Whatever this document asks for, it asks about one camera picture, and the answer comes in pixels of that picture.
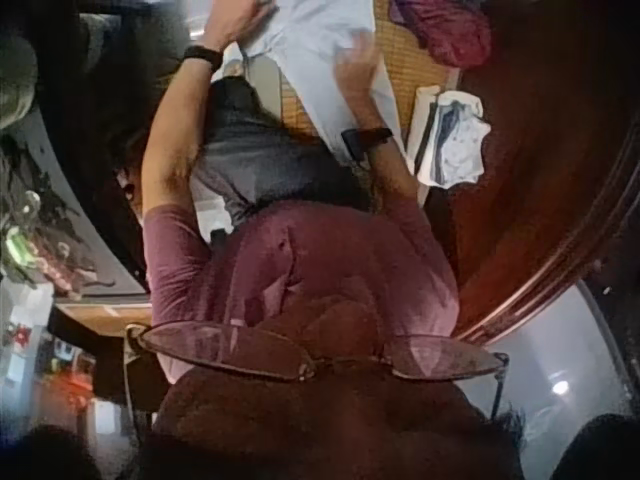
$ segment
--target white cloth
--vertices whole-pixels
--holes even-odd
[[[465,92],[438,93],[439,89],[433,87],[419,88],[416,92],[407,161],[411,168],[421,157],[417,178],[425,185],[450,188],[462,182],[476,183],[484,173],[482,140],[491,131],[491,126],[481,118],[482,102]],[[429,128],[433,108],[436,111]],[[445,133],[443,119],[452,111],[455,122]]]
[[[295,89],[320,137],[338,160],[349,159],[344,130],[356,123],[333,76],[334,58],[358,30],[375,30],[372,0],[277,0],[278,12],[252,42],[249,57],[273,59]],[[400,121],[384,62],[372,88],[380,114],[402,146]]]

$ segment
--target pink shirt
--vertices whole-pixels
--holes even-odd
[[[402,197],[376,215],[279,202],[216,252],[185,210],[165,205],[145,215],[144,244],[154,325],[234,320],[254,326],[298,294],[341,294],[372,306],[395,334],[448,336],[458,316],[442,248],[416,202]]]

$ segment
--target smartwatch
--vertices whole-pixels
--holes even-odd
[[[368,152],[373,150],[393,137],[393,132],[388,128],[374,128],[371,130],[358,130],[356,128],[342,132],[347,150],[356,163],[361,164]]]
[[[191,45],[187,47],[184,51],[182,61],[185,61],[187,58],[206,60],[211,64],[214,72],[222,66],[222,53],[203,47],[202,45]]]

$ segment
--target glasses frame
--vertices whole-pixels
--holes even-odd
[[[315,360],[313,358],[311,358],[311,356],[309,355],[309,353],[306,351],[306,349],[304,349],[304,347],[301,347],[300,345],[296,344],[295,342],[292,342],[290,339],[286,338],[286,337],[281,337],[284,338],[285,340],[294,343],[297,347],[299,347],[307,356],[308,361],[310,363],[310,365],[313,366],[313,368],[307,368],[305,370],[301,371],[300,376],[296,379],[296,378],[286,378],[286,377],[278,377],[275,376],[274,374],[271,373],[261,373],[258,371],[248,371],[248,370],[244,370],[241,368],[237,368],[237,367],[233,367],[231,365],[211,365],[211,364],[206,364],[204,362],[197,362],[197,361],[193,361],[191,359],[185,359],[185,358],[180,358],[174,354],[167,354],[167,353],[163,353],[160,351],[157,351],[158,349],[156,348],[154,350],[145,348],[140,340],[139,337],[141,335],[143,335],[144,333],[146,333],[147,331],[149,331],[152,327],[150,327],[149,325],[144,325],[141,323],[130,323],[126,326],[125,328],[125,335],[124,335],[124,351],[123,351],[123,355],[124,355],[124,361],[123,361],[123,370],[124,370],[124,384],[125,384],[125,396],[126,396],[126,401],[127,401],[127,410],[129,413],[129,417],[131,418],[132,424],[134,426],[134,430],[136,433],[136,437],[138,439],[138,442],[141,443],[144,435],[142,432],[142,427],[140,426],[140,422],[138,421],[138,415],[136,414],[136,410],[134,408],[134,402],[133,402],[133,398],[131,395],[131,387],[130,387],[130,383],[129,383],[129,365],[135,361],[136,359],[140,358],[140,356],[144,355],[144,354],[163,354],[163,355],[167,355],[171,358],[174,358],[176,360],[180,360],[183,361],[185,363],[188,363],[190,365],[193,366],[197,366],[197,367],[202,367],[202,368],[206,368],[209,370],[216,370],[216,371],[220,371],[220,372],[224,372],[228,375],[236,375],[236,376],[244,376],[244,377],[254,377],[254,378],[259,378],[262,380],[267,380],[267,381],[271,381],[271,382],[278,382],[278,383],[301,383],[301,382],[306,382],[311,380],[312,378],[314,378],[316,376],[316,374],[318,373],[318,371],[326,368],[327,366],[332,366],[332,365],[336,365],[336,364],[340,364],[340,363],[346,363],[346,362],[372,362],[372,363],[377,363],[380,365],[384,365],[387,366],[389,368],[393,368],[393,364],[391,362],[389,362],[386,358],[384,357],[359,357],[359,358],[340,358],[340,359],[318,359]],[[138,333],[138,335],[134,336],[134,331],[138,330],[140,331],[140,333]],[[268,332],[272,335],[278,336],[280,337],[280,335],[274,334],[272,332]],[[416,377],[409,377],[409,376],[405,376],[402,375],[400,372],[396,371],[396,370],[392,370],[390,373],[401,379],[404,381],[410,381],[410,382],[424,382],[424,383],[444,383],[444,382],[453,382],[453,381],[460,381],[460,380],[468,380],[471,378],[478,378],[478,377],[484,377],[487,375],[493,375],[497,386],[496,386],[496,393],[494,395],[493,398],[493,403],[491,405],[491,412],[489,415],[489,419],[490,420],[494,420],[498,414],[498,410],[500,408],[500,402],[502,400],[502,394],[504,391],[504,383],[506,381],[506,377],[507,377],[507,372],[509,370],[509,355],[507,355],[506,353],[502,353],[502,352],[487,352],[490,353],[491,355],[493,355],[499,362],[500,365],[498,367],[493,367],[493,368],[487,368],[484,370],[478,370],[476,372],[473,373],[469,373],[469,374],[459,374],[459,375],[451,375],[450,377],[447,378],[416,378]],[[148,425],[146,425],[145,427],[149,428],[150,427],[150,422],[146,422],[148,423]]]

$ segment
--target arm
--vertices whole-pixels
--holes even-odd
[[[371,33],[360,33],[354,38],[354,47],[336,63],[338,86],[361,129],[385,128],[378,107],[371,98],[371,85],[380,64],[380,51]],[[389,140],[369,152],[373,179],[386,199],[396,196],[417,202],[418,181],[411,175],[395,141]]]
[[[272,2],[216,0],[202,45],[218,52],[253,30],[273,10]],[[142,210],[183,207],[195,217],[189,179],[202,143],[211,64],[185,60],[156,112],[142,161]]]

